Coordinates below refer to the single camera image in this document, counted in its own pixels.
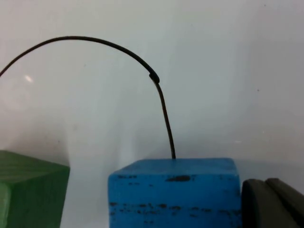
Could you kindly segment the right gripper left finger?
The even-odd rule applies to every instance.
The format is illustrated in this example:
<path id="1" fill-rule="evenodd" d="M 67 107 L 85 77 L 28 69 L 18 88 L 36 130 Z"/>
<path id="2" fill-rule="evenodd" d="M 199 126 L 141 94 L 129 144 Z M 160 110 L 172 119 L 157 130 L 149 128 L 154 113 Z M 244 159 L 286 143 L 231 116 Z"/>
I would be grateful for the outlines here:
<path id="1" fill-rule="evenodd" d="M 244 228 L 299 227 L 278 195 L 262 180 L 243 182 L 241 212 Z"/>

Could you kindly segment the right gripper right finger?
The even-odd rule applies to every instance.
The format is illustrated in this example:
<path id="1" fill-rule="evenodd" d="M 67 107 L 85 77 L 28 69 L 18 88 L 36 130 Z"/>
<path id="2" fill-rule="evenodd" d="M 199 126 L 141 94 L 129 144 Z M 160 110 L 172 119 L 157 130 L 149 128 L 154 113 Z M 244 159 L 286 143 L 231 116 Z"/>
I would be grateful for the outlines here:
<path id="1" fill-rule="evenodd" d="M 278 195 L 295 222 L 304 227 L 304 195 L 278 178 L 269 178 L 266 184 Z"/>

